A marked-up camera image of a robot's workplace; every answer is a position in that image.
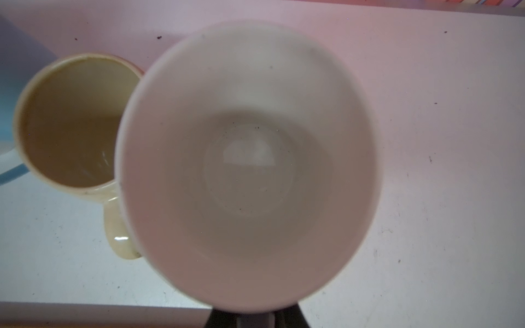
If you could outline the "beige ceramic teapot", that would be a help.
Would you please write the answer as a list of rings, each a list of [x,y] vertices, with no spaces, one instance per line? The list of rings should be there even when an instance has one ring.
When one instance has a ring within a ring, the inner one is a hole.
[[[120,212],[114,161],[120,120],[142,76],[114,55],[64,57],[27,83],[13,120],[16,149],[30,172],[57,190],[100,203],[106,239],[127,260],[140,254]]]

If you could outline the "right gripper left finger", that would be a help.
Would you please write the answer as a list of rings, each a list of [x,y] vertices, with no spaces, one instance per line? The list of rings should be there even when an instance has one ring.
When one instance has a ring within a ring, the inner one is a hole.
[[[246,327],[241,320],[241,315],[213,309],[210,312],[204,328],[243,328]]]

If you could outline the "light blue mug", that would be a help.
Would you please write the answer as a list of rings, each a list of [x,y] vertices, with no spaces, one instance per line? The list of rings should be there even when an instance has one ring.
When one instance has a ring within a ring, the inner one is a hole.
[[[33,76],[57,56],[35,38],[1,17],[1,145],[14,144],[17,101]]]

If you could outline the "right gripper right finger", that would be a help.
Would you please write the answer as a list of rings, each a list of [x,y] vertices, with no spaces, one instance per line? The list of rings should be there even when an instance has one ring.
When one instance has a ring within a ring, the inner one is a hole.
[[[275,328],[310,328],[304,314],[296,303],[274,313]]]

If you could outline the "purple mug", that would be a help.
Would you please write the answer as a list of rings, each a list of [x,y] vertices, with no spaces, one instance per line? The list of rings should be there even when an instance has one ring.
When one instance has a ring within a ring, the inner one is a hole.
[[[332,52],[258,21],[167,50],[120,123],[116,182],[139,253],[219,310],[297,303],[359,250],[381,191],[377,127]]]

